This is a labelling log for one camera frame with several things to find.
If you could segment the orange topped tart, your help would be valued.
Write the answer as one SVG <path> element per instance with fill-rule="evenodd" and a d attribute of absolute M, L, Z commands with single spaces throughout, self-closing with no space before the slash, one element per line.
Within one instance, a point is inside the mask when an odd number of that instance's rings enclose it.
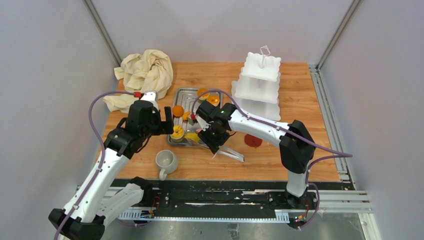
<path fill-rule="evenodd" d="M 219 97 L 219 96 L 217 96 L 217 95 L 209 95 L 209 96 L 206 98 L 206 101 L 207 101 L 208 103 L 212 104 L 212 105 L 213 105 L 213 106 L 215 106 L 215 107 L 217 107 L 217 106 L 220 104 L 220 102 L 221 102 L 220 97 Z"/>
<path fill-rule="evenodd" d="M 210 93 L 208 92 L 208 90 L 209 89 L 207 88 L 200 88 L 199 90 L 197 90 L 196 96 L 200 101 L 205 101 L 209 97 Z"/>

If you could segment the yellow cake slice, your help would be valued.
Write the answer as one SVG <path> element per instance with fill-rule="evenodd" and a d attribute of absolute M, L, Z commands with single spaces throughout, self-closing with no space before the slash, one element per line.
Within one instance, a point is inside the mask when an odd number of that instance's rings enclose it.
<path fill-rule="evenodd" d="M 196 132 L 188 132 L 184 135 L 184 138 L 194 143 L 199 143 L 200 138 Z"/>

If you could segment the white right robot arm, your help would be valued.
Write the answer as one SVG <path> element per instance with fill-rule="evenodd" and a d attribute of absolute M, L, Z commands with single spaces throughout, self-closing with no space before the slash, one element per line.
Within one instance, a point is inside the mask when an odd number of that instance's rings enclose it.
<path fill-rule="evenodd" d="M 201 126 L 198 137 L 213 154 L 217 154 L 230 138 L 230 131 L 245 133 L 276 146 L 281 163 L 288 171 L 286 203 L 297 209 L 306 202 L 307 167 L 316 147 L 301 121 L 273 121 L 246 112 L 236 103 L 219 107 L 207 101 L 198 106 L 194 117 Z"/>

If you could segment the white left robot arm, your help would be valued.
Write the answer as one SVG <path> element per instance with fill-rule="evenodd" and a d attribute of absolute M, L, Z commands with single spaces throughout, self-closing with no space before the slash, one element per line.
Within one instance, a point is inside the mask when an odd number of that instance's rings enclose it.
<path fill-rule="evenodd" d="M 153 101 L 136 100 L 130 106 L 128 116 L 102 142 L 100 156 L 80 189 L 63 208 L 50 212 L 48 219 L 56 228 L 55 238 L 99 240 L 106 227 L 129 207 L 152 204 L 153 185 L 141 177 L 134 177 L 114 196 L 102 200 L 117 174 L 150 137 L 173 132 L 171 107 L 166 106 L 164 112 L 162 121 Z"/>

